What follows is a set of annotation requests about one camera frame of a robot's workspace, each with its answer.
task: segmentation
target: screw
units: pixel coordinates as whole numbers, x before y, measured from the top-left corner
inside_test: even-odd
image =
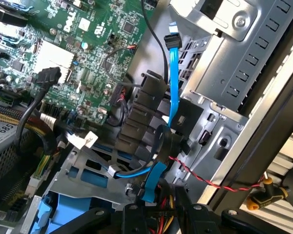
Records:
[[[200,206],[200,205],[194,205],[193,208],[196,209],[196,210],[201,210],[202,209],[202,206]]]
[[[57,34],[57,30],[54,28],[51,28],[49,32],[52,36],[55,36]]]
[[[234,211],[234,210],[229,210],[228,211],[228,214],[230,214],[230,215],[237,215],[238,212],[237,211]]]
[[[243,18],[243,17],[239,17],[239,18],[236,20],[235,25],[236,25],[237,27],[244,27],[244,26],[245,26],[245,23],[246,23],[245,18]]]
[[[237,128],[238,130],[242,130],[243,126],[242,126],[241,124],[238,123],[238,124],[236,125],[236,128]]]
[[[103,215],[104,214],[104,211],[97,211],[96,212],[96,215]]]
[[[135,209],[137,209],[137,208],[138,208],[137,205],[132,205],[132,206],[129,207],[130,210],[135,210]]]
[[[225,116],[223,116],[223,115],[220,116],[220,119],[221,119],[221,120],[226,120],[226,118],[227,118],[227,117],[225,117]]]

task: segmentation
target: red wire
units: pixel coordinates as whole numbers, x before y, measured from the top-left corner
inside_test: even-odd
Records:
[[[245,188],[238,188],[238,189],[234,189],[234,188],[231,188],[231,187],[228,187],[228,186],[220,186],[218,184],[214,184],[213,182],[211,182],[210,180],[207,180],[207,179],[203,179],[202,177],[198,176],[196,173],[192,172],[190,170],[189,167],[187,167],[182,161],[180,161],[179,159],[177,158],[173,158],[171,156],[169,156],[169,159],[170,160],[174,160],[176,162],[179,162],[183,167],[184,169],[191,173],[191,175],[193,175],[195,178],[197,178],[199,181],[202,181],[204,183],[206,183],[207,185],[210,185],[210,186],[213,186],[215,187],[216,189],[225,189],[225,190],[228,190],[228,191],[231,191],[231,192],[238,192],[238,191],[248,191],[248,190],[251,190],[253,188],[257,188],[257,187],[260,187],[260,182],[263,180],[263,177],[259,180],[259,183],[257,184],[253,184],[249,187],[245,187]]]
[[[156,232],[152,228],[148,228],[148,230],[151,232],[151,234],[156,234]]]
[[[161,203],[161,208],[164,208],[165,207],[166,200],[167,200],[167,198],[165,197],[163,199],[162,203]],[[163,230],[164,230],[164,216],[161,217],[160,225],[159,225],[157,234],[162,234],[163,233]]]
[[[164,229],[164,217],[161,217],[161,221],[160,221],[160,226],[158,228],[158,232],[157,234],[162,234],[163,233],[163,229]]]

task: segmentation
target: black connector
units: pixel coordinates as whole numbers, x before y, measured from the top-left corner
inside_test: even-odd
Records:
[[[51,86],[59,82],[61,75],[59,67],[43,69],[38,73],[36,84],[40,85],[43,89],[49,89]]]
[[[182,40],[179,33],[173,34],[173,35],[167,35],[164,37],[164,41],[166,44],[167,49],[171,48],[182,48]]]

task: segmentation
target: green circuit board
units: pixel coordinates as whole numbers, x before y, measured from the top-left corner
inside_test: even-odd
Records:
[[[4,77],[12,78],[3,85],[12,90],[25,89],[34,96],[39,90],[34,80],[39,70],[48,66],[45,61],[57,64],[63,60],[67,72],[64,81],[61,77],[62,82],[50,89],[44,102],[76,111],[102,125],[117,87],[117,82],[105,73],[103,60],[114,49],[139,44],[147,28],[141,2],[94,0],[95,4],[88,4],[84,0],[81,7],[66,2],[20,0],[19,4],[33,7],[27,27],[0,24],[1,35],[20,40],[14,47],[0,45],[9,56],[0,58],[0,71]],[[146,4],[148,17],[153,9]],[[133,56],[132,51],[120,51],[108,60],[107,67],[114,78],[124,79]]]

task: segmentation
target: red and black wire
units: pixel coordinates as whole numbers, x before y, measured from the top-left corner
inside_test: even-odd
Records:
[[[203,179],[202,177],[198,176],[196,173],[194,173],[193,171],[191,171],[191,169],[189,167],[187,167],[182,161],[180,161],[179,159],[177,158],[173,158],[173,157],[169,157],[170,160],[174,160],[178,163],[180,163],[184,169],[189,172],[191,175],[193,175],[197,180],[209,185],[209,186],[213,186],[215,187],[216,189],[224,189],[224,190],[228,190],[228,191],[231,191],[231,192],[238,192],[238,191],[249,191],[253,188],[258,188],[260,187],[260,183],[261,181],[263,180],[263,177],[259,180],[258,183],[256,184],[253,184],[251,186],[248,186],[248,187],[241,187],[241,188],[231,188],[231,187],[228,187],[228,186],[221,186],[221,185],[218,185],[218,184],[214,184],[213,182],[211,182],[210,180],[207,180],[207,179]]]

